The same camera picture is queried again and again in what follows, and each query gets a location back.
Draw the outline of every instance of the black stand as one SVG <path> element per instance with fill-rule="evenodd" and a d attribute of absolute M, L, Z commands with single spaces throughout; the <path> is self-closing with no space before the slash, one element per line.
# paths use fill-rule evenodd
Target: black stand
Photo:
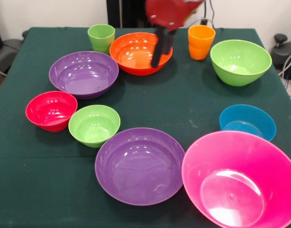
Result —
<path fill-rule="evenodd" d="M 2 41 L 0 37 L 0 71 L 7 73 L 11 64 L 16 57 L 17 53 L 20 51 L 22 45 L 22 40 L 19 39 L 9 39 Z M 4 81 L 5 76 L 0 74 L 0 87 Z"/>

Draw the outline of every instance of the dark green tablecloth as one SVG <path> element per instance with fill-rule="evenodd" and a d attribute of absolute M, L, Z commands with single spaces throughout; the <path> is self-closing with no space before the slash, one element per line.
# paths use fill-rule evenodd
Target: dark green tablecloth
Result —
<path fill-rule="evenodd" d="M 117 29 L 120 36 L 148 29 Z M 217 29 L 215 43 L 245 39 L 261 44 L 253 29 Z M 220 112 L 233 104 L 255 105 L 277 124 L 272 141 L 291 158 L 291 101 L 275 69 L 245 87 L 231 87 L 215 74 L 210 58 L 189 57 L 187 30 L 178 31 L 174 54 L 158 73 L 136 77 L 120 71 L 102 97 L 79 101 L 113 107 L 120 131 L 152 127 L 172 135 L 186 150 L 218 131 Z M 0 91 L 0 227 L 213 228 L 182 188 L 170 200 L 134 207 L 108 196 L 94 173 L 97 150 L 68 132 L 49 133 L 25 117 L 27 103 L 55 90 L 50 66 L 71 52 L 91 50 L 86 28 L 32 28 Z"/>

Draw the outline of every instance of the plastic bowl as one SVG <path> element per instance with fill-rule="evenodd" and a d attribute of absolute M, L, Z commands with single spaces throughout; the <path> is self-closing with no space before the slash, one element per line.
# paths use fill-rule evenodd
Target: plastic bowl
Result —
<path fill-rule="evenodd" d="M 77 110 L 75 97 L 61 91 L 51 91 L 33 98 L 26 107 L 26 117 L 34 125 L 59 132 L 68 126 L 69 119 Z"/>
<path fill-rule="evenodd" d="M 229 106 L 220 115 L 221 130 L 241 131 L 255 134 L 271 141 L 277 132 L 274 120 L 262 109 L 236 104 Z"/>
<path fill-rule="evenodd" d="M 105 105 L 90 105 L 79 109 L 70 119 L 71 135 L 86 146 L 99 148 L 120 127 L 118 113 Z"/>
<path fill-rule="evenodd" d="M 100 148 L 96 177 L 110 196 L 123 203 L 153 205 L 182 187 L 183 158 L 183 148 L 170 135 L 151 128 L 132 128 Z"/>
<path fill-rule="evenodd" d="M 57 89 L 86 100 L 103 95 L 118 73 L 119 67 L 110 56 L 80 51 L 58 59 L 49 70 L 49 79 Z"/>
<path fill-rule="evenodd" d="M 155 34 L 135 32 L 117 38 L 109 51 L 121 69 L 135 76 L 146 76 L 160 70 L 173 53 L 173 48 L 171 48 L 168 55 L 161 56 L 158 67 L 152 68 L 150 63 L 156 43 Z"/>
<path fill-rule="evenodd" d="M 231 86 L 244 86 L 260 78 L 272 65 L 270 54 L 261 46 L 245 40 L 226 40 L 210 52 L 220 79 Z"/>
<path fill-rule="evenodd" d="M 195 141 L 182 166 L 193 204 L 223 228 L 291 224 L 291 160 L 253 134 L 220 131 Z"/>

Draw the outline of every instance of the bowl rim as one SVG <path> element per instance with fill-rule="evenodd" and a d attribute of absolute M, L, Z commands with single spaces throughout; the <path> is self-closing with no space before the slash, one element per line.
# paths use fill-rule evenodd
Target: bowl rim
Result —
<path fill-rule="evenodd" d="M 228 107 L 226 107 L 222 112 L 221 112 L 221 114 L 220 114 L 220 117 L 219 117 L 219 122 L 220 122 L 220 128 L 221 128 L 221 130 L 222 130 L 222 124 L 221 124 L 221 122 L 222 122 L 222 116 L 223 116 L 223 114 L 227 111 L 227 110 L 229 110 L 229 109 L 231 109 L 231 108 L 233 108 L 233 107 L 238 107 L 238 106 L 244 106 L 244 107 L 248 107 L 248 108 L 252 108 L 252 109 L 256 109 L 257 111 L 260 111 L 261 113 L 264 113 L 264 114 L 266 114 L 267 115 L 267 117 L 270 119 L 270 121 L 273 123 L 273 133 L 271 134 L 271 137 L 270 138 L 264 138 L 264 139 L 266 139 L 266 140 L 268 140 L 268 141 L 271 141 L 272 139 L 274 139 L 274 137 L 275 137 L 275 135 L 276 135 L 276 133 L 277 133 L 277 126 L 276 126 L 276 124 L 275 124 L 275 121 L 274 121 L 274 119 L 267 113 L 267 112 L 265 112 L 264 110 L 262 110 L 262 109 L 260 109 L 260 108 L 258 108 L 258 107 L 256 107 L 256 106 L 253 106 L 253 105 L 250 105 L 250 104 L 234 104 L 234 105 L 231 105 L 231 106 L 228 106 Z"/>
<path fill-rule="evenodd" d="M 131 131 L 131 130 L 136 130 L 136 129 L 144 129 L 144 130 L 152 130 L 152 131 L 155 131 L 155 132 L 160 132 L 160 133 L 163 133 L 164 135 L 167 135 L 167 136 L 169 136 L 170 138 L 172 138 L 177 144 L 178 144 L 178 146 L 180 147 L 180 149 L 181 149 L 181 151 L 183 152 L 183 155 L 185 155 L 185 151 L 184 151 L 184 149 L 183 149 L 183 147 L 181 146 L 181 144 L 174 138 L 174 137 L 172 137 L 171 135 L 169 135 L 168 133 L 166 133 L 166 132 L 163 132 L 163 131 L 161 131 L 161 130 L 158 130 L 158 129 L 155 129 L 155 128 L 150 128 L 150 127 L 133 127 L 133 128 L 129 128 L 129 129 L 126 129 L 126 130 L 123 130 L 123 131 L 121 131 L 121 132 L 118 132 L 116 135 L 118 135 L 118 134 L 121 134 L 121 133 L 126 133 L 127 131 Z M 174 193 L 170 196 L 170 197 L 168 197 L 167 199 L 164 199 L 164 200 L 160 200 L 160 201 L 158 201 L 158 202 L 156 202 L 156 203 L 148 203 L 148 204 L 133 204 L 133 203 L 128 203 L 128 202 L 125 202 L 124 200 L 120 200 L 118 197 L 116 197 L 116 196 L 113 196 L 112 194 L 110 194 L 107 190 L 106 190 L 106 188 L 103 186 L 103 184 L 102 184 L 102 182 L 101 181 L 99 181 L 99 178 L 98 178 L 98 175 L 97 175 L 97 172 L 96 172 L 96 164 L 97 164 L 97 161 L 99 160 L 99 156 L 98 156 L 98 154 L 100 153 L 100 151 L 101 150 L 103 150 L 102 148 L 104 147 L 104 145 L 105 144 L 107 144 L 108 143 L 108 141 L 109 141 L 110 139 L 108 139 L 102 146 L 101 146 L 101 148 L 99 149 L 99 151 L 98 151 L 98 153 L 97 153 L 97 156 L 96 156 L 96 158 L 95 158 L 95 164 L 94 164 L 94 170 L 95 170 L 95 175 L 96 175 L 96 179 L 97 179 L 97 181 L 98 181 L 98 183 L 100 184 L 100 186 L 102 187 L 102 189 L 109 195 L 109 196 L 111 196 L 112 198 L 114 198 L 114 199 L 116 199 L 116 200 L 118 200 L 119 202 L 122 202 L 122 203 L 125 203 L 125 204 L 128 204 L 128 205 L 133 205 L 133 206 L 138 206 L 138 207 L 143 207 L 143 206 L 151 206 L 151 205 L 156 205 L 156 204 L 159 204 L 159 203 L 162 203 L 162 202 L 164 202 L 164 201 L 167 201 L 167 200 L 169 200 L 170 198 L 172 198 L 181 188 L 182 188 L 182 186 L 183 186 L 183 180 L 182 180 L 182 178 L 181 178 L 181 181 L 182 181 L 182 183 L 180 184 L 180 187 L 178 188 L 178 189 L 176 189 L 176 191 L 174 191 Z M 179 175 L 180 175 L 180 177 L 181 177 L 181 170 L 182 170 L 182 167 L 181 168 L 179 168 Z"/>
<path fill-rule="evenodd" d="M 50 93 L 61 93 L 61 94 L 67 94 L 67 95 L 69 95 L 70 97 L 72 97 L 73 99 L 74 99 L 74 101 L 75 101 L 75 109 L 74 109 L 74 112 L 66 119 L 66 120 L 64 120 L 64 121 L 62 121 L 62 122 L 60 122 L 60 123 L 55 123 L 55 124 L 39 124 L 39 123 L 37 123 L 37 122 L 34 122 L 33 120 L 31 120 L 30 118 L 29 118 L 29 116 L 27 115 L 27 110 L 29 109 L 29 106 L 30 106 L 30 104 L 35 100 L 35 99 L 37 99 L 37 98 L 39 98 L 39 97 L 41 97 L 41 96 L 43 96 L 43 95 L 45 95 L 45 94 L 50 94 Z M 66 122 L 66 121 L 68 121 L 72 116 L 73 116 L 73 114 L 75 114 L 75 112 L 77 111 L 77 109 L 78 109 L 78 101 L 77 101 L 77 99 L 72 95 L 72 94 L 70 94 L 70 93 L 68 93 L 68 92 L 65 92 L 65 91 L 58 91 L 58 90 L 56 90 L 56 91 L 48 91 L 48 92 L 44 92 L 44 93 L 41 93 L 41 94 L 39 94 L 39 95 L 37 95 L 37 96 L 35 96 L 34 98 L 32 98 L 29 102 L 28 102 L 28 104 L 27 104 L 27 106 L 26 106 L 26 108 L 25 108 L 25 115 L 26 115 L 26 118 L 31 122 L 31 123 L 33 123 L 34 125 L 37 125 L 37 126 L 57 126 L 57 125 L 59 125 L 59 124 L 61 124 L 61 123 L 64 123 L 64 122 Z"/>
<path fill-rule="evenodd" d="M 211 30 L 214 31 L 214 35 L 211 36 L 211 37 L 207 37 L 207 38 L 199 38 L 199 37 L 196 37 L 196 36 L 192 35 L 192 34 L 191 34 L 191 31 L 190 31 L 192 28 L 195 28 L 195 27 L 206 27 L 206 28 L 211 28 Z M 188 29 L 188 34 L 189 34 L 189 36 L 191 36 L 191 37 L 193 37 L 193 38 L 196 38 L 196 39 L 200 39 L 200 40 L 208 40 L 208 39 L 212 39 L 212 38 L 215 37 L 215 35 L 216 35 L 216 31 L 215 31 L 214 28 L 212 28 L 212 27 L 210 27 L 210 26 L 207 26 L 207 25 L 192 25 L 192 26 L 190 26 L 189 29 Z"/>
<path fill-rule="evenodd" d="M 244 74 L 244 73 L 234 73 L 233 71 L 230 71 L 230 70 L 226 70 L 224 69 L 223 67 L 221 67 L 220 65 L 217 64 L 217 62 L 214 60 L 213 56 L 212 56 L 212 52 L 213 50 L 220 44 L 222 43 L 226 43 L 226 42 L 233 42 L 233 41 L 239 41 L 239 42 L 242 42 L 242 43 L 249 43 L 249 44 L 253 44 L 255 45 L 256 47 L 262 49 L 265 51 L 266 55 L 269 57 L 269 65 L 262 71 L 260 72 L 257 72 L 257 73 L 253 73 L 253 74 Z M 232 73 L 232 74 L 236 74 L 236 75 L 240 75 L 240 76 L 256 76 L 256 75 L 259 75 L 259 74 L 264 74 L 271 66 L 272 66 L 272 57 L 271 55 L 269 54 L 269 52 L 263 48 L 262 46 L 256 44 L 256 43 L 253 43 L 253 42 L 250 42 L 250 41 L 247 41 L 247 40 L 242 40 L 242 39 L 228 39 L 228 40 L 223 40 L 221 42 L 218 42 L 216 43 L 212 48 L 211 48 L 211 51 L 210 51 L 210 57 L 211 57 L 211 60 L 214 64 L 216 64 L 219 68 L 221 68 L 223 71 L 226 71 L 228 73 Z"/>
<path fill-rule="evenodd" d="M 235 134 L 244 134 L 245 136 L 248 136 L 248 137 L 253 137 L 253 138 L 257 138 L 258 140 L 262 141 L 262 142 L 265 142 L 267 144 L 270 144 L 271 147 L 273 147 L 274 149 L 276 149 L 278 152 L 280 152 L 284 158 L 289 162 L 289 164 L 291 165 L 291 159 L 289 158 L 289 156 L 283 152 L 280 148 L 278 148 L 276 145 L 272 144 L 270 141 L 267 141 L 257 135 L 254 135 L 254 134 L 250 134 L 250 133 L 246 133 L 246 132 L 239 132 L 239 131 L 217 131 L 217 132 L 212 132 L 212 133 L 209 133 L 209 134 L 205 134 L 203 136 L 201 136 L 200 138 L 198 138 L 196 141 L 194 141 L 190 146 L 189 148 L 187 149 L 185 155 L 184 155 L 184 159 L 183 159 L 183 165 L 182 165 L 182 179 L 183 179 L 183 186 L 184 186 L 184 189 L 190 199 L 190 201 L 192 202 L 191 198 L 190 198 L 190 194 L 188 193 L 188 191 L 186 190 L 185 186 L 186 186 L 186 179 L 184 178 L 184 169 L 185 169 L 185 161 L 187 160 L 187 155 L 191 153 L 191 147 L 194 145 L 194 144 L 197 144 L 202 138 L 204 137 L 208 137 L 209 135 L 213 135 L 213 134 L 228 134 L 228 133 L 235 133 Z M 208 216 L 208 213 L 206 213 L 205 211 L 203 210 L 200 210 L 199 206 L 194 204 L 193 205 L 207 218 L 209 219 L 211 222 L 213 222 L 214 224 L 220 226 L 220 227 L 223 227 L 223 228 L 228 228 L 229 226 L 226 226 L 224 224 L 222 224 L 221 222 L 219 222 L 218 220 L 215 220 L 215 219 L 212 219 Z M 291 219 L 281 228 L 286 228 L 288 227 L 289 225 L 291 224 Z"/>
<path fill-rule="evenodd" d="M 75 136 L 75 134 L 73 134 L 73 132 L 72 132 L 72 130 L 71 130 L 71 128 L 70 128 L 70 123 L 71 123 L 71 121 L 72 121 L 72 119 L 73 119 L 73 117 L 78 113 L 78 112 L 80 112 L 81 110 L 84 110 L 84 109 L 89 109 L 89 108 L 91 108 L 91 107 L 104 107 L 104 108 L 107 108 L 107 109 L 110 109 L 112 112 L 114 112 L 115 114 L 116 114 L 116 116 L 117 116 L 117 121 L 118 121 L 118 125 L 116 126 L 116 128 L 115 128 L 115 131 L 113 132 L 113 134 L 111 134 L 107 139 L 105 139 L 105 140 L 102 140 L 102 141 L 99 141 L 99 142 L 87 142 L 87 141 L 84 141 L 84 140 L 80 140 L 79 138 L 77 138 L 76 136 Z M 110 139 L 111 137 L 113 137 L 117 132 L 118 132 L 118 130 L 119 130 L 119 128 L 120 128 L 120 124 L 121 124 L 121 119 L 120 119 L 120 115 L 118 114 L 118 112 L 116 112 L 116 110 L 115 109 L 113 109 L 113 108 L 111 108 L 111 107 L 109 107 L 109 106 L 107 106 L 107 105 L 102 105 L 102 104 L 93 104 L 93 105 L 88 105 L 88 106 L 85 106 L 85 107 L 83 107 L 83 108 L 80 108 L 78 111 L 76 111 L 72 116 L 71 116 L 71 118 L 70 118 L 70 120 L 69 120 L 69 123 L 68 123 L 68 130 L 69 130 L 69 133 L 77 140 L 77 141 L 79 141 L 79 142 L 81 142 L 81 143 L 83 143 L 83 144 L 89 144 L 89 145 L 95 145 L 95 144 L 100 144 L 100 143 L 104 143 L 106 140 L 108 140 L 108 139 Z"/>
<path fill-rule="evenodd" d="M 102 26 L 102 25 L 112 28 L 112 29 L 113 29 L 113 34 L 111 34 L 111 35 L 109 35 L 109 36 L 107 36 L 107 37 L 94 37 L 94 36 L 92 36 L 92 35 L 89 33 L 89 31 L 91 30 L 91 28 L 96 27 L 96 26 Z M 116 32 L 115 28 L 114 28 L 113 26 L 109 25 L 109 24 L 96 24 L 96 25 L 92 25 L 91 27 L 89 27 L 89 28 L 87 29 L 87 34 L 88 34 L 90 37 L 95 38 L 95 39 L 107 39 L 107 38 L 111 38 L 111 37 L 113 37 L 113 36 L 115 35 L 115 32 Z"/>
<path fill-rule="evenodd" d="M 109 57 L 111 60 L 113 60 L 113 62 L 114 62 L 115 65 L 116 65 L 116 72 L 115 72 L 116 77 L 115 77 L 115 79 L 111 82 L 111 84 L 108 84 L 107 87 L 105 87 L 105 88 L 103 88 L 103 89 L 101 89 L 101 90 L 99 90 L 99 91 L 96 91 L 96 92 L 94 92 L 94 93 L 91 93 L 91 94 L 74 94 L 74 93 L 69 93 L 68 91 L 66 91 L 66 90 L 64 90 L 64 89 L 62 89 L 62 88 L 60 88 L 57 84 L 53 83 L 53 82 L 52 82 L 52 79 L 51 79 L 52 76 L 51 76 L 51 73 L 50 73 L 50 72 L 52 71 L 53 66 L 54 66 L 58 61 L 61 61 L 63 58 L 65 58 L 65 57 L 67 57 L 67 56 L 74 55 L 74 54 L 78 54 L 78 53 L 92 53 L 92 54 L 99 54 L 99 55 L 107 56 L 107 57 Z M 48 77 L 49 77 L 49 80 L 50 80 L 51 84 L 52 84 L 56 89 L 58 89 L 58 90 L 60 90 L 60 91 L 63 91 L 63 92 L 66 92 L 66 93 L 69 93 L 69 94 L 72 94 L 72 95 L 74 95 L 74 96 L 87 96 L 87 95 L 91 96 L 91 95 L 94 95 L 94 94 L 101 93 L 102 91 L 108 89 L 110 86 L 112 86 L 112 85 L 116 82 L 116 80 L 117 80 L 117 78 L 118 78 L 118 75 L 119 75 L 119 66 L 118 66 L 117 62 L 116 62 L 116 61 L 115 61 L 111 56 L 109 56 L 109 55 L 107 55 L 107 54 L 105 54 L 105 53 L 102 53 L 102 52 L 98 52 L 98 51 L 76 51 L 76 52 L 69 53 L 69 54 L 64 55 L 64 56 L 60 57 L 59 59 L 57 59 L 57 60 L 56 60 L 56 61 L 55 61 L 51 66 L 50 66 L 49 71 L 48 71 Z"/>
<path fill-rule="evenodd" d="M 131 32 L 131 33 L 127 33 L 127 34 L 124 34 L 124 35 L 122 35 L 122 36 L 119 36 L 119 37 L 117 37 L 117 38 L 114 40 L 114 42 L 113 42 L 113 43 L 111 44 L 111 46 L 109 47 L 109 53 L 110 53 L 110 55 L 111 55 L 111 58 L 112 58 L 113 60 L 115 60 L 115 61 L 117 62 L 117 64 L 119 64 L 120 66 L 125 67 L 125 68 L 129 68 L 129 69 L 133 69 L 133 70 L 149 70 L 149 69 L 154 69 L 154 68 L 152 68 L 152 67 L 148 67 L 148 68 L 131 68 L 131 67 L 128 67 L 128 66 L 126 66 L 126 65 L 121 64 L 118 60 L 116 60 L 115 56 L 113 56 L 113 55 L 111 54 L 111 49 L 112 49 L 112 47 L 115 45 L 115 41 L 116 41 L 116 40 L 119 40 L 119 39 L 121 39 L 121 38 L 123 38 L 123 37 L 131 36 L 131 35 L 133 35 L 133 34 L 140 34 L 140 35 L 143 35 L 143 34 L 144 34 L 144 35 L 150 35 L 150 36 L 153 35 L 153 36 L 156 36 L 154 33 L 151 33 L 151 32 Z M 159 68 L 159 67 L 163 66 L 164 64 L 166 64 L 166 63 L 170 60 L 170 58 L 172 57 L 172 55 L 173 55 L 173 46 L 171 47 L 170 53 L 169 53 L 168 55 L 166 55 L 166 56 L 168 56 L 168 58 L 167 58 L 165 61 L 163 61 L 162 63 L 159 63 L 157 68 Z"/>

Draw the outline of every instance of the blue bowl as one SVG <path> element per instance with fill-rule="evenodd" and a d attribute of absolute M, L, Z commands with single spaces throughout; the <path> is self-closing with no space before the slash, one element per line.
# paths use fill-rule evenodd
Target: blue bowl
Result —
<path fill-rule="evenodd" d="M 262 109 L 251 105 L 229 106 L 220 115 L 222 131 L 247 132 L 271 141 L 277 132 L 274 120 Z"/>

